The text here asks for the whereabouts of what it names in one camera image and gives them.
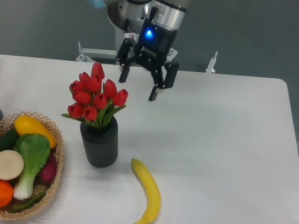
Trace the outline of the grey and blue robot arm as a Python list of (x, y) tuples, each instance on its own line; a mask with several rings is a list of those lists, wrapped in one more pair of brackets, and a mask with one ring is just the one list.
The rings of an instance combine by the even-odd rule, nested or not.
[(119, 82), (127, 80), (131, 66), (151, 73), (154, 86), (149, 96), (171, 88), (179, 68), (169, 54), (191, 0), (89, 0), (95, 8), (107, 8), (116, 27), (116, 63)]

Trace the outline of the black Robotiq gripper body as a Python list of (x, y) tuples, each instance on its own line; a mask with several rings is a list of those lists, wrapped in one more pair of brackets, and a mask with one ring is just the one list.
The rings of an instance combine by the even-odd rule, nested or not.
[(176, 35), (177, 30), (163, 28), (145, 19), (138, 42), (134, 46), (135, 62), (148, 70), (151, 70), (151, 66), (160, 69)]

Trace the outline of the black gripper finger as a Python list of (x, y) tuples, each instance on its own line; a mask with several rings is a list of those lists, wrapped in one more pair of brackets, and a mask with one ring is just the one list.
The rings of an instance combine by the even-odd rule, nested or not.
[(130, 72), (130, 67), (133, 62), (136, 61), (135, 56), (130, 57), (130, 50), (134, 49), (136, 45), (135, 40), (131, 38), (125, 38), (122, 41), (119, 52), (116, 55), (116, 62), (120, 65), (121, 75), (119, 78), (120, 83), (124, 83)]
[(166, 62), (164, 65), (157, 65), (151, 68), (154, 86), (149, 95), (149, 101), (155, 101), (159, 92), (164, 89), (172, 88), (177, 76), (179, 64)]

